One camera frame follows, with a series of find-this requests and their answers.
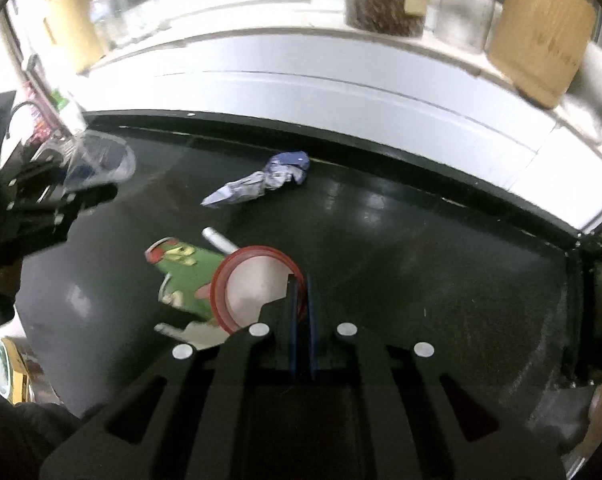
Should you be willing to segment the clear plastic cup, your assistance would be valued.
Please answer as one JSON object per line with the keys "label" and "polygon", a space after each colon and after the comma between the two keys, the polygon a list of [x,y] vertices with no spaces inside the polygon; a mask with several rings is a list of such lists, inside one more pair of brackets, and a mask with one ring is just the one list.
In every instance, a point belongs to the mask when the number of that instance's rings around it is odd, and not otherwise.
{"label": "clear plastic cup", "polygon": [[63,186],[67,191],[79,191],[120,184],[135,171],[136,156],[130,144],[109,133],[85,131],[74,138]]}

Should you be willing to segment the red rimmed white lid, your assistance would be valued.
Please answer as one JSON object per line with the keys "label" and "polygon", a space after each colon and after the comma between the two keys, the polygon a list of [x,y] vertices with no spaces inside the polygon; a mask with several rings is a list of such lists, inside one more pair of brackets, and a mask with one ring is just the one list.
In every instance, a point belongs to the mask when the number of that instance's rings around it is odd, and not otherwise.
{"label": "red rimmed white lid", "polygon": [[239,248],[220,263],[212,277],[209,298],[214,318],[228,334],[255,323],[262,307],[287,295],[290,276],[296,283],[293,304],[301,314],[307,287],[299,266],[273,247]]}

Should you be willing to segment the green SpongeBob snack bag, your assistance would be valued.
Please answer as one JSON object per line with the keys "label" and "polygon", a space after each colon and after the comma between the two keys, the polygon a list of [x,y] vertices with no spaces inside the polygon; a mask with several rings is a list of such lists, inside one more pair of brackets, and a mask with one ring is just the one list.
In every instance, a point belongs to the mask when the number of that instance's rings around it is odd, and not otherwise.
{"label": "green SpongeBob snack bag", "polygon": [[158,292],[159,302],[192,316],[185,328],[159,323],[154,330],[190,344],[198,351],[223,344],[228,333],[213,314],[210,290],[213,275],[224,256],[174,237],[165,237],[148,247],[144,258],[164,275]]}

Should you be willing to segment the white and green marker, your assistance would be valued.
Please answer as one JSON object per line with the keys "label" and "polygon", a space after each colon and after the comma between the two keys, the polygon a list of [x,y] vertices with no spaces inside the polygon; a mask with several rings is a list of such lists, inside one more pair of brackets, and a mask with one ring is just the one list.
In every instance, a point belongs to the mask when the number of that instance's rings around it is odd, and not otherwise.
{"label": "white and green marker", "polygon": [[211,228],[210,226],[206,226],[201,232],[203,238],[214,248],[216,248],[222,254],[229,256],[234,252],[238,252],[239,247],[234,244],[231,240],[228,240],[227,237],[224,237],[223,234],[216,231],[216,229]]}

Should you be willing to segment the blue white wrapper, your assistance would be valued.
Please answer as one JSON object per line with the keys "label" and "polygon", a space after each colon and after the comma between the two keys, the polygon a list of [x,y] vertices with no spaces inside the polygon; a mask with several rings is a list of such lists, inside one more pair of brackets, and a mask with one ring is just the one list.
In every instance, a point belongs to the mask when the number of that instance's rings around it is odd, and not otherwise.
{"label": "blue white wrapper", "polygon": [[310,158],[303,151],[283,152],[271,157],[262,170],[239,180],[227,182],[200,203],[203,207],[218,208],[260,198],[288,183],[300,185],[310,169]]}

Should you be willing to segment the chrome kitchen faucet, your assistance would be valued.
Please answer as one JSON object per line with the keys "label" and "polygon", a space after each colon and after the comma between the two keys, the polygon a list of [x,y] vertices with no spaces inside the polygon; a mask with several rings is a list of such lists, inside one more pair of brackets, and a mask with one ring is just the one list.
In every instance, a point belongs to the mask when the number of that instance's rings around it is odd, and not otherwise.
{"label": "chrome kitchen faucet", "polygon": [[26,146],[26,138],[32,132],[34,126],[30,110],[26,108],[30,104],[32,104],[32,101],[23,101],[16,104],[11,110],[6,133],[7,140],[18,141]]}

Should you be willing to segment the red labelled detergent bottle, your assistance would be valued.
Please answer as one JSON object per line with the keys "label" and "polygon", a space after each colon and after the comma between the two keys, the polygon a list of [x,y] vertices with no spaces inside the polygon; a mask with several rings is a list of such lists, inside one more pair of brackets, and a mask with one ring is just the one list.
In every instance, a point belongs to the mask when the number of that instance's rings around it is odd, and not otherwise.
{"label": "red labelled detergent bottle", "polygon": [[26,138],[25,144],[28,146],[39,146],[51,137],[56,125],[54,124],[54,120],[49,117],[46,105],[40,102],[38,93],[31,81],[27,81],[24,84],[24,90],[28,101],[32,101],[32,104],[27,105],[26,108],[30,110],[30,115],[34,122],[32,132]]}

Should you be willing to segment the white green soap bottle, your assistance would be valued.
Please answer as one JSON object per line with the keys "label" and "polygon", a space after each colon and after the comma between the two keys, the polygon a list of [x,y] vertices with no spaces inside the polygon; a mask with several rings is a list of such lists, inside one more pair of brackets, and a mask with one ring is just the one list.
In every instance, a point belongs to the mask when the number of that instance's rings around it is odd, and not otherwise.
{"label": "white green soap bottle", "polygon": [[54,89],[51,92],[51,96],[54,99],[54,105],[63,125],[74,136],[83,134],[87,129],[87,124],[82,109],[78,106],[77,102],[62,96],[62,93],[58,89]]}

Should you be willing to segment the yellow plastic pitcher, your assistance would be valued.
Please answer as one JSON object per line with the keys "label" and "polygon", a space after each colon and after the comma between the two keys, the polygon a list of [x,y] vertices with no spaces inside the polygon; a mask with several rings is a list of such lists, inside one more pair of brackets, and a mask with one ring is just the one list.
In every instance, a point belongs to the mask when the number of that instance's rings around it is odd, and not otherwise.
{"label": "yellow plastic pitcher", "polygon": [[44,0],[44,25],[76,74],[100,61],[104,49],[90,19],[92,0]]}

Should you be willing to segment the clear plastic water bottle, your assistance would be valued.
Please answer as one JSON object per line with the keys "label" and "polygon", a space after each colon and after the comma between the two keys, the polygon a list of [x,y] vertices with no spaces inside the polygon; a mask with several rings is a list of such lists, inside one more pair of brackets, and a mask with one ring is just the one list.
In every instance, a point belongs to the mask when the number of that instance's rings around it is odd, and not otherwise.
{"label": "clear plastic water bottle", "polygon": [[106,50],[127,46],[141,37],[134,10],[144,0],[92,0],[90,19]]}

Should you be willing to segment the baby bottle pink cap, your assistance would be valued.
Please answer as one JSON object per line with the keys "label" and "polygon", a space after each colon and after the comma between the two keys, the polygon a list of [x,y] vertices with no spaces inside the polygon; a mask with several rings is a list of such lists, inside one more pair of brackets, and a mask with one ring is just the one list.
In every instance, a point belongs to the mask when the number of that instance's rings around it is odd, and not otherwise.
{"label": "baby bottle pink cap", "polygon": [[496,0],[440,0],[434,36],[451,46],[479,54],[490,32]]}

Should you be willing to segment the wooden utensil holder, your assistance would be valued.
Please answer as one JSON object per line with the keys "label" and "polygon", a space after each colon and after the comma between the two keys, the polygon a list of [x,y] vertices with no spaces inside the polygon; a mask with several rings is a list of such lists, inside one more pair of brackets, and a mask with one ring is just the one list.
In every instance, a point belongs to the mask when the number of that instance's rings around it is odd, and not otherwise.
{"label": "wooden utensil holder", "polygon": [[595,22],[587,0],[505,0],[487,58],[522,96],[551,110],[581,66]]}

